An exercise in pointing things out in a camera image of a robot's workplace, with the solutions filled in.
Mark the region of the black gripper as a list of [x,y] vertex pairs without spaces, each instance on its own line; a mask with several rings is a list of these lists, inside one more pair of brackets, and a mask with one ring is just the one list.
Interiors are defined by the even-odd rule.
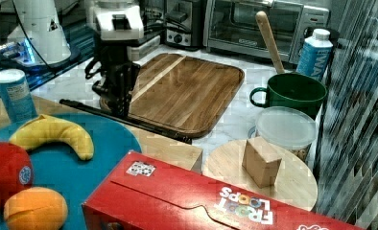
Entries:
[[126,118],[129,115],[130,102],[140,65],[132,62],[127,48],[136,43],[134,39],[103,40],[98,34],[93,35],[93,59],[84,69],[87,80],[100,74],[102,80],[96,81],[92,89],[102,99],[113,116]]

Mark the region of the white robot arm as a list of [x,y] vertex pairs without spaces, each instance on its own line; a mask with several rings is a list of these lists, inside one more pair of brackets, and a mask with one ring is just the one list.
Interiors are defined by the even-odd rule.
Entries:
[[100,74],[92,89],[107,101],[111,114],[127,118],[140,65],[128,47],[144,37],[140,7],[133,0],[88,0],[87,23],[94,30],[94,56],[85,68],[87,80]]

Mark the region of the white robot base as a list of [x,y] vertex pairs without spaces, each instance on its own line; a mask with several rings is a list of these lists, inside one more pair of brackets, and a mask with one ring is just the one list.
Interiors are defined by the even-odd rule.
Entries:
[[57,68],[80,53],[65,37],[55,0],[12,0],[17,27],[0,44],[0,55],[31,68]]

